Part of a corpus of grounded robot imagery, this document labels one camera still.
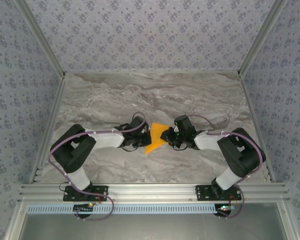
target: robotic arm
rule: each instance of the robotic arm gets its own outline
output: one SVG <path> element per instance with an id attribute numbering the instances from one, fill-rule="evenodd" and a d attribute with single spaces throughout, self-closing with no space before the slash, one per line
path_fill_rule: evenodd
<path id="1" fill-rule="evenodd" d="M 80 190 L 90 192 L 92 183 L 87 177 L 83 164 L 93 148 L 101 149 L 106 147 L 124 148 L 132 145 L 135 149 L 151 144 L 149 125 L 147 122 L 140 126 L 143 118 L 136 116 L 131 123 L 125 123 L 110 130 L 101 131 L 103 133 L 87 134 L 72 141 L 68 141 L 60 146 L 52 154 L 55 160 L 61 165 L 71 182 Z M 50 150 L 54 149 L 63 140 L 83 132 L 89 132 L 80 124 L 73 125 L 61 138 L 56 141 Z"/>
<path id="2" fill-rule="evenodd" d="M 221 150 L 228 167 L 218 177 L 212 180 L 211 189 L 218 199 L 229 195 L 229 190 L 251 173 L 260 164 L 259 155 L 254 146 L 247 140 L 236 135 L 244 136 L 251 140 L 262 155 L 262 162 L 266 155 L 253 141 L 249 134 L 241 127 L 232 133 L 236 135 L 209 135 L 206 131 L 196 131 L 187 115 L 182 115 L 174 120 L 175 128 L 170 127 L 164 131 L 161 138 L 169 143 L 174 149 L 185 144 L 186 148 L 195 150 Z"/>

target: black mounting plate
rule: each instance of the black mounting plate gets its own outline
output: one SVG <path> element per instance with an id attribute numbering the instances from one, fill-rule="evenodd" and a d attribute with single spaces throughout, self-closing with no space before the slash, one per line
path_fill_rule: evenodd
<path id="1" fill-rule="evenodd" d="M 89 192 L 96 194 L 105 194 L 108 195 L 108 186 L 92 186 Z M 63 194 L 64 202 L 98 202 L 99 199 L 97 196 L 82 194 L 76 191 L 72 186 L 66 186 Z M 107 198 L 104 196 L 100 197 L 101 202 L 107 201 Z"/>
<path id="2" fill-rule="evenodd" d="M 196 193 L 196 199 L 198 201 L 233 201 L 232 198 L 230 198 L 230 195 L 234 196 L 236 200 L 241 200 L 241 194 L 238 193 L 239 189 L 235 186 L 232 186 L 227 190 L 227 195 L 220 199 L 217 198 L 217 196 L 212 191 L 212 185 L 197 185 L 195 186 L 195 193 Z"/>

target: marble surface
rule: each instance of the marble surface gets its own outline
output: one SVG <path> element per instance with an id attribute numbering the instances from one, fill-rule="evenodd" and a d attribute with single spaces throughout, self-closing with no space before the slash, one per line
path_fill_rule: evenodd
<path id="1" fill-rule="evenodd" d="M 65 76 L 66 86 L 58 113 L 54 143 L 73 124 L 105 130 L 129 123 L 134 112 L 146 120 L 174 125 L 183 114 L 210 119 L 218 131 L 244 128 L 257 134 L 237 74 L 225 73 L 78 73 Z M 208 129 L 203 119 L 192 117 L 197 130 Z M 227 167 L 216 150 L 174 151 L 168 144 L 145 155 L 145 148 L 125 152 L 120 148 L 93 149 L 83 167 L 94 183 L 208 183 Z M 43 183 L 65 179 L 46 162 Z M 248 182 L 269 181 L 264 164 Z"/>

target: patterned wallpaper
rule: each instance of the patterned wallpaper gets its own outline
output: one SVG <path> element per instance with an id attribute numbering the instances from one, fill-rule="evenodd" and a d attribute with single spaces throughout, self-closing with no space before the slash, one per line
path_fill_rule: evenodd
<path id="1" fill-rule="evenodd" d="M 245 76 L 278 181 L 300 223 L 300 0 L 289 0 Z"/>
<path id="2" fill-rule="evenodd" d="M 26 0 L 71 71 L 237 70 L 274 0 Z"/>
<path id="3" fill-rule="evenodd" d="M 59 83 L 13 0 L 0 0 L 0 239 L 29 181 Z"/>

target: orange object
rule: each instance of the orange object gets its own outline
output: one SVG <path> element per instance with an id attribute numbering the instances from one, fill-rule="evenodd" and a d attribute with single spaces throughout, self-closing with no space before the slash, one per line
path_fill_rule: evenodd
<path id="1" fill-rule="evenodd" d="M 150 153 L 156 148 L 160 147 L 162 144 L 166 143 L 162 140 L 161 134 L 169 129 L 169 125 L 162 125 L 160 123 L 153 122 L 150 129 L 151 144 L 145 147 L 145 154 Z"/>

